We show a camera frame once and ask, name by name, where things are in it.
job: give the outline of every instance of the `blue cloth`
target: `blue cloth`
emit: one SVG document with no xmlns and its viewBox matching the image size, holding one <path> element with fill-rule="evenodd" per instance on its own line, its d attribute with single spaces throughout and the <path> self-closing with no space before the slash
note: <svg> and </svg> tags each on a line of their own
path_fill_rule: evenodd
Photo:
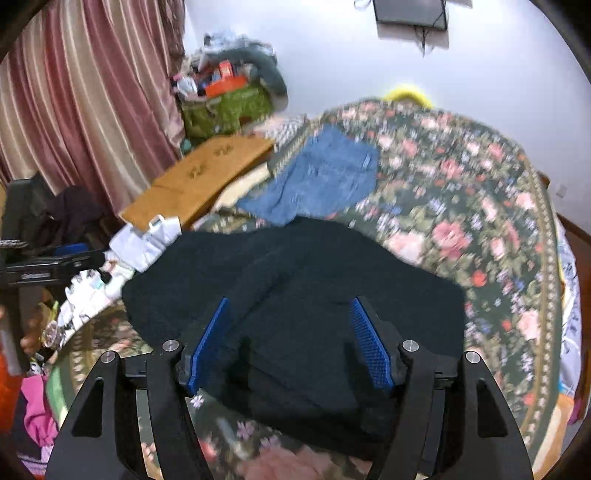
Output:
<svg viewBox="0 0 591 480">
<path fill-rule="evenodd" d="M 259 196 L 244 197 L 236 206 L 275 225 L 296 215 L 326 217 L 375 190 L 378 158 L 375 147 L 325 127 Z"/>
</svg>

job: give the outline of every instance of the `pink curtain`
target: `pink curtain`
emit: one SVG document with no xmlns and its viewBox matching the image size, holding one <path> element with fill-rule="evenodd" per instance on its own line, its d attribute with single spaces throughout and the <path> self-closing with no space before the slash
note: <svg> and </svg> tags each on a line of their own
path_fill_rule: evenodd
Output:
<svg viewBox="0 0 591 480">
<path fill-rule="evenodd" d="M 54 0 L 0 64 L 0 176 L 40 171 L 118 213 L 173 165 L 184 137 L 168 78 L 183 0 Z"/>
</svg>

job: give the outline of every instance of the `blue gripper pad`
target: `blue gripper pad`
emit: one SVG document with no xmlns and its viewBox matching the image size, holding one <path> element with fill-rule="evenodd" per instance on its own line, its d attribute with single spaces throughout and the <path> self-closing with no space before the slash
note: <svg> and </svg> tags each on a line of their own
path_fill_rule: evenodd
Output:
<svg viewBox="0 0 591 480">
<path fill-rule="evenodd" d="M 368 312 L 358 298 L 351 302 L 350 320 L 374 387 L 392 390 L 395 384 L 392 379 L 390 356 L 380 340 L 378 332 L 374 329 Z"/>
<path fill-rule="evenodd" d="M 219 347 L 231 324 L 229 303 L 226 297 L 222 298 L 191 357 L 187 389 L 192 395 L 197 395 L 199 388 L 207 384 L 209 373 L 217 360 Z"/>
</svg>

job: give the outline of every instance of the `cardboard box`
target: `cardboard box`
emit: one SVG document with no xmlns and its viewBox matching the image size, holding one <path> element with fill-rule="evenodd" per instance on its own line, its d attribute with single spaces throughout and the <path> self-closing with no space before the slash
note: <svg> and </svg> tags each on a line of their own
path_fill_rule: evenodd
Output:
<svg viewBox="0 0 591 480">
<path fill-rule="evenodd" d="M 257 137 L 213 137 L 170 167 L 121 217 L 147 231 L 156 216 L 177 216 L 186 229 L 212 207 L 235 178 L 267 159 L 273 142 Z"/>
</svg>

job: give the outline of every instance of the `black gripper frame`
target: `black gripper frame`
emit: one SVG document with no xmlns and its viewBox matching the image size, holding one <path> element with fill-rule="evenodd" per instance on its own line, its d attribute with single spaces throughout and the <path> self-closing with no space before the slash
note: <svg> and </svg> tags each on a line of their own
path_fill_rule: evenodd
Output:
<svg viewBox="0 0 591 480">
<path fill-rule="evenodd" d="M 415 479 L 434 390 L 445 390 L 443 427 L 430 478 L 532 480 L 517 424 L 484 361 L 474 352 L 464 353 L 458 361 L 435 355 L 421 345 L 409 352 L 403 344 L 398 349 L 408 369 L 402 401 L 391 441 L 374 460 L 367 478 Z M 185 363 L 182 353 L 183 344 L 174 340 L 151 353 L 125 359 L 116 352 L 105 352 L 57 436 L 47 480 L 149 478 L 139 440 L 136 390 L 148 391 L 164 480 L 213 480 L 189 416 L 186 390 L 179 381 L 179 369 Z"/>
</svg>

